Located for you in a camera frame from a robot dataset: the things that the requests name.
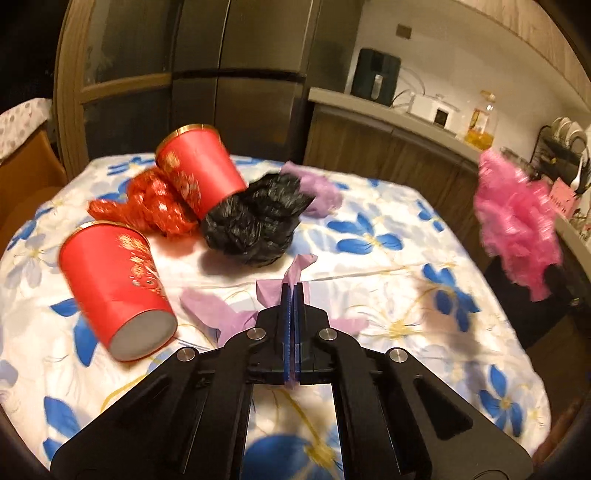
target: glass bottle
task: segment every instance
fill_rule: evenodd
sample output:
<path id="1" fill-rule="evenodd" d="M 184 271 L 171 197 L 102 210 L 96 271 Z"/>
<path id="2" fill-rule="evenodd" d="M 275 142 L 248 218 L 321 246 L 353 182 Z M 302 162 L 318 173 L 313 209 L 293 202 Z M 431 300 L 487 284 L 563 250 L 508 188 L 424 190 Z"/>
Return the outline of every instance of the glass bottle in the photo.
<path id="1" fill-rule="evenodd" d="M 483 100 L 474 109 L 470 127 L 464 140 L 480 150 L 491 148 L 495 139 L 498 115 L 495 108 L 496 96 L 485 90 L 481 91 Z"/>

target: glass panel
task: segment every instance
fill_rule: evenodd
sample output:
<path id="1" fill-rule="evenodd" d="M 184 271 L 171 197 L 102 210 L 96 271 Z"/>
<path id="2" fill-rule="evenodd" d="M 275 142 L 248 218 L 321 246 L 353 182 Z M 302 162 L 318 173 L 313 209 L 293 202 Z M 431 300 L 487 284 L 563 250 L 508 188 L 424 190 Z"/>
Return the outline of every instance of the glass panel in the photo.
<path id="1" fill-rule="evenodd" d="M 89 158 L 153 152 L 168 135 L 169 89 L 117 96 L 84 106 Z"/>
<path id="2" fill-rule="evenodd" d="M 84 83 L 170 71 L 181 0 L 100 0 L 90 19 Z"/>

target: crumpled black plastic bag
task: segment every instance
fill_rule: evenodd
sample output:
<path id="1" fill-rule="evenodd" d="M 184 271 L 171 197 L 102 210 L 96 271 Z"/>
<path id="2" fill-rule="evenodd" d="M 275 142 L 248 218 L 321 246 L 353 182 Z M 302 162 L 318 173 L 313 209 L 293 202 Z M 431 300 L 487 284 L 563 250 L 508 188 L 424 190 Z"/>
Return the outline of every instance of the crumpled black plastic bag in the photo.
<path id="1" fill-rule="evenodd" d="M 300 215 L 312 200 L 300 193 L 298 177 L 268 173 L 211 209 L 201 232 L 211 248 L 241 263 L 270 265 L 291 245 Z"/>

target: gold rim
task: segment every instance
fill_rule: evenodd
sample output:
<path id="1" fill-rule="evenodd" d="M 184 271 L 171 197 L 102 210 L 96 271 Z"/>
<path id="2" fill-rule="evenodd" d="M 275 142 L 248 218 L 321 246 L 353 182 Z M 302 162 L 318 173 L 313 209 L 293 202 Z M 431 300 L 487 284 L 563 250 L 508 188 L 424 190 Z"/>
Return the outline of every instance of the gold rim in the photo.
<path id="1" fill-rule="evenodd" d="M 74 238 L 75 235 L 77 235 L 78 233 L 80 233 L 82 230 L 85 230 L 88 227 L 95 226 L 95 225 L 115 225 L 115 226 L 122 226 L 123 228 L 127 228 L 127 230 L 131 230 L 132 232 L 138 233 L 146 241 L 146 243 L 148 244 L 148 247 L 150 247 L 150 242 L 148 241 L 148 238 L 142 232 L 140 232 L 139 230 L 136 230 L 135 228 L 132 228 L 129 225 L 126 225 L 124 223 L 121 223 L 121 222 L 111 222 L 110 220 L 94 220 L 93 222 L 86 222 L 86 223 L 83 223 L 82 225 L 80 225 L 70 235 L 68 235 L 68 237 L 62 243 L 62 245 L 60 247 L 60 251 L 57 254 L 57 266 L 60 267 L 60 270 L 61 270 L 61 252 L 62 252 L 62 250 L 64 250 L 64 247 L 66 246 L 66 244 L 72 238 Z"/>
<path id="2" fill-rule="evenodd" d="M 216 135 L 219 137 L 220 136 L 220 132 L 217 131 L 217 128 L 211 126 L 211 125 L 206 125 L 206 124 L 190 124 L 190 125 L 185 125 L 184 127 L 181 128 L 177 128 L 174 132 L 172 132 L 171 134 L 168 134 L 166 136 L 166 138 L 164 140 L 162 140 L 159 145 L 156 147 L 156 158 L 158 158 L 158 155 L 160 153 L 160 151 L 164 148 L 164 146 L 171 141 L 173 138 L 178 137 L 179 135 L 182 135 L 185 132 L 188 132 L 190 130 L 212 130 L 216 133 Z"/>

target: red paper cup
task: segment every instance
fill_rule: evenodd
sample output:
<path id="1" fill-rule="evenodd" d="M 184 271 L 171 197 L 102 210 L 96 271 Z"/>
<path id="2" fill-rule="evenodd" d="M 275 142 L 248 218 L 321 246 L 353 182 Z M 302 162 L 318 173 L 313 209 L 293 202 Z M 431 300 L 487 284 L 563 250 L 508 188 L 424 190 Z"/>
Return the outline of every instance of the red paper cup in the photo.
<path id="1" fill-rule="evenodd" d="M 223 199 L 246 189 L 217 130 L 208 125 L 172 132 L 156 149 L 156 164 L 200 220 Z"/>
<path id="2" fill-rule="evenodd" d="M 90 222 L 61 246 L 59 265 L 99 341 L 120 361 L 137 360 L 174 335 L 177 319 L 144 235 L 122 223 Z"/>

